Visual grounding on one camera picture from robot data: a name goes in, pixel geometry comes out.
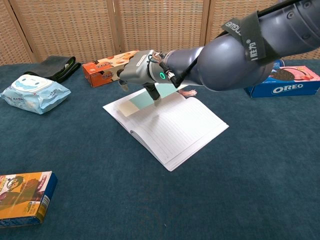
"oreo logo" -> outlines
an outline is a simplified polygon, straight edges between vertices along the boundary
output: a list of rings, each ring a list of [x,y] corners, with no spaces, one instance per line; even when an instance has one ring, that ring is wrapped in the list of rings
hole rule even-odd
[[[293,91],[302,89],[304,87],[303,84],[294,84],[294,85],[288,85],[288,86],[279,86],[275,89],[273,89],[272,94],[280,94],[283,92]]]

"black cloth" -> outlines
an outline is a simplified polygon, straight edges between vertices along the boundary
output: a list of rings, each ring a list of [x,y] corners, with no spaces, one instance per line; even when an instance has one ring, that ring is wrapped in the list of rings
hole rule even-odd
[[[69,78],[81,64],[74,56],[49,56],[46,60],[24,74],[35,75],[62,83]]]

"dark teal tablecloth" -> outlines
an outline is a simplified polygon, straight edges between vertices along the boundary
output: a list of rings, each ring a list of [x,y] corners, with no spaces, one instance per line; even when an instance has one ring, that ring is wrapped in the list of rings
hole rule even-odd
[[[319,60],[287,64],[320,74]],[[0,91],[31,66],[1,66]],[[44,115],[0,99],[0,175],[58,178],[44,224],[0,239],[320,239],[319,94],[189,87],[230,128],[168,172],[103,110],[126,95],[117,82],[91,88],[79,69],[63,85],[72,94]]]

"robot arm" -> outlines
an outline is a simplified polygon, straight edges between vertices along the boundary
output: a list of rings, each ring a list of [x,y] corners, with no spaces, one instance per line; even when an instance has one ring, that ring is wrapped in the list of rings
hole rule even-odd
[[[271,73],[274,60],[320,47],[320,0],[286,0],[268,14],[266,10],[257,21],[259,32],[273,53],[267,58],[248,60],[245,45],[251,41],[246,39],[243,43],[234,34],[222,34],[202,47],[168,53],[140,51],[118,72],[119,83],[143,85],[155,101],[160,98],[155,83],[172,82],[177,87],[183,81],[212,91],[245,88],[262,83]],[[232,21],[225,26],[239,36],[245,32]]]

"blue and white package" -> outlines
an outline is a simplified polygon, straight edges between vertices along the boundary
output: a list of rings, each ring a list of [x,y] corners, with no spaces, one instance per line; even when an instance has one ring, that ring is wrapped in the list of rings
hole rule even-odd
[[[62,103],[70,93],[56,81],[25,74],[0,93],[0,98],[11,106],[44,114]]]
[[[285,62],[283,60],[281,60],[281,59],[276,60],[273,63],[273,68],[274,69],[279,69],[279,68],[284,67],[284,66],[285,66]]]

